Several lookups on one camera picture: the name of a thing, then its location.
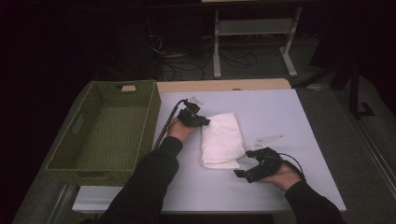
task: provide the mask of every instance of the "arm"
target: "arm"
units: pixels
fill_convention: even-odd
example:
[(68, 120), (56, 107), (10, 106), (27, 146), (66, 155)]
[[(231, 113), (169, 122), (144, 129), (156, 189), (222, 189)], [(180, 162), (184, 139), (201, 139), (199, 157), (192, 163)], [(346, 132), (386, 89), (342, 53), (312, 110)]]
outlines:
[(283, 163), (279, 171), (260, 182), (272, 183), (285, 191), (296, 216), (297, 223), (345, 223), (338, 208), (327, 198), (319, 195), (303, 181), (288, 165)]
[(158, 223), (167, 186), (178, 170), (177, 154), (195, 130), (173, 119), (160, 147), (139, 162), (98, 223)]

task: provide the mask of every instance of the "dark background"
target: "dark background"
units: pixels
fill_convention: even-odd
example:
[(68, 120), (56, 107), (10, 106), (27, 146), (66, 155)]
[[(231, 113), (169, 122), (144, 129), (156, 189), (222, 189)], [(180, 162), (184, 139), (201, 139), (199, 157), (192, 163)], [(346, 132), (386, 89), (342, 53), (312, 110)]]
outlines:
[[(100, 0), (80, 5), (145, 4), (111, 2), (111, 6)], [(152, 29), (168, 39), (167, 47), (194, 52), (201, 50), (202, 35), (213, 35), (209, 10), (108, 16), (81, 15), (73, 8), (73, 1), (0, 3), (1, 223), (12, 221), (68, 109), (88, 81), (156, 78), (162, 60), (149, 50)], [(319, 34), (312, 64), (326, 68), (344, 59), (356, 64), (396, 114), (394, 15), (394, 4), (385, 1), (313, 5), (304, 8), (296, 38)]]

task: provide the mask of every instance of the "storage basket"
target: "storage basket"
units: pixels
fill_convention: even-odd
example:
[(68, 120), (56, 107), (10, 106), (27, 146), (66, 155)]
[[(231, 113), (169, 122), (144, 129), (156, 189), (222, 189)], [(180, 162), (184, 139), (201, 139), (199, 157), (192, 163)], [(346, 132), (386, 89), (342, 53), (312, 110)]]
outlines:
[(161, 107), (153, 80), (93, 82), (46, 171), (77, 186), (123, 186), (152, 149)]

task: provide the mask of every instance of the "folded cloth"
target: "folded cloth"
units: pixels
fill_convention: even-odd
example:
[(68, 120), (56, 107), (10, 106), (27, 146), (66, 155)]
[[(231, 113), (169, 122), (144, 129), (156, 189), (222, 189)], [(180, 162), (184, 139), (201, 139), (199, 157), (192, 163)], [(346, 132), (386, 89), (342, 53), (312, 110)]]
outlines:
[(238, 169), (237, 159), (245, 156), (242, 136), (233, 113), (213, 116), (202, 127), (202, 159), (206, 168)]

